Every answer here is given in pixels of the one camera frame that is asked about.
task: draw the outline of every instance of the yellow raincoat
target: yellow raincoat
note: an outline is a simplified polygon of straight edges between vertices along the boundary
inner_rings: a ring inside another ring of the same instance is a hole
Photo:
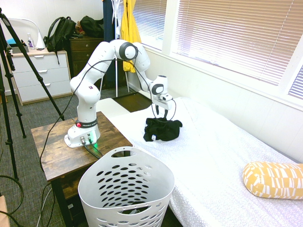
[[[133,15],[136,0],[124,0],[123,3],[124,13],[121,21],[121,39],[129,41],[130,43],[141,43],[140,34]],[[123,70],[125,72],[135,72],[134,67],[128,62],[123,62]]]

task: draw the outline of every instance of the tripod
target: tripod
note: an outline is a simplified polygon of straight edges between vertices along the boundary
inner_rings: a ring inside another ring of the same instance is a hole
[[[37,77],[38,81],[41,83],[44,91],[47,93],[49,99],[53,103],[56,111],[58,112],[58,114],[60,116],[60,118],[64,121],[64,116],[60,112],[60,110],[59,110],[57,104],[55,103],[55,101],[53,100],[53,97],[51,96],[51,94],[47,90],[47,87],[45,86],[45,84],[43,82],[43,78],[39,75],[38,71],[36,70],[35,66],[33,65],[32,61],[30,60],[24,46],[22,45],[20,39],[18,38],[16,32],[12,28],[9,20],[2,13],[1,8],[0,8],[0,18],[4,22],[6,28],[8,29],[8,31],[11,34],[11,36],[13,37],[13,39],[15,40],[18,48],[23,53],[23,55],[24,55],[25,59],[27,60],[29,66],[33,70],[35,76]],[[1,27],[1,24],[0,24],[0,55],[1,55],[2,63],[3,63],[3,66],[4,66],[4,70],[5,70],[5,77],[8,79],[8,82],[9,82],[9,88],[11,90],[11,94],[12,94],[12,97],[13,97],[13,100],[14,100],[14,105],[15,105],[16,112],[17,112],[16,115],[19,119],[20,127],[21,127],[22,134],[23,134],[23,138],[26,138],[23,123],[22,123],[22,120],[21,120],[22,114],[19,111],[18,102],[17,102],[17,99],[16,99],[16,94],[15,94],[14,87],[13,87],[12,80],[11,80],[13,75],[9,71],[9,66],[10,66],[10,69],[12,71],[15,70],[15,66],[14,66],[14,63],[13,63],[13,60],[12,60],[12,55],[10,54],[9,49],[10,48],[7,45],[2,27]],[[8,115],[8,109],[7,109],[7,105],[6,105],[5,93],[4,92],[5,92],[5,88],[4,88],[3,77],[2,77],[2,72],[1,72],[1,68],[0,68],[0,95],[1,95],[1,99],[2,99],[2,108],[3,108],[3,112],[4,112],[6,132],[7,132],[7,136],[8,136],[8,140],[5,142],[5,144],[9,145],[10,156],[11,156],[11,161],[12,161],[12,166],[13,166],[13,171],[14,171],[14,177],[15,177],[16,180],[18,180],[16,161],[15,161],[15,155],[14,155],[14,149],[13,149],[13,140],[12,140],[11,131],[10,131],[9,115]]]

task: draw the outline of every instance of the yellow pillow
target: yellow pillow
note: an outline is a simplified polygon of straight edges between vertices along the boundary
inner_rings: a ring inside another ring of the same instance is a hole
[[[243,181],[259,197],[303,199],[303,164],[250,162],[243,170]]]

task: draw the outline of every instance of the mattress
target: mattress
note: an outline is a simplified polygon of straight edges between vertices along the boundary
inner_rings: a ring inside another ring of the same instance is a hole
[[[184,227],[295,227],[303,225],[303,201],[266,199],[244,186],[242,171],[251,161],[293,163],[232,122],[188,98],[176,98],[173,120],[180,135],[172,141],[145,142],[151,106],[111,118],[134,145],[174,173],[170,207]],[[168,119],[173,115],[169,111]]]

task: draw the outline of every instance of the white laundry basket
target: white laundry basket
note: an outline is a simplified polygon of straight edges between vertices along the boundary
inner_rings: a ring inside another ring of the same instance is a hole
[[[115,157],[121,151],[131,156]],[[172,171],[161,161],[121,147],[86,171],[78,192],[89,227],[160,227],[174,184]]]

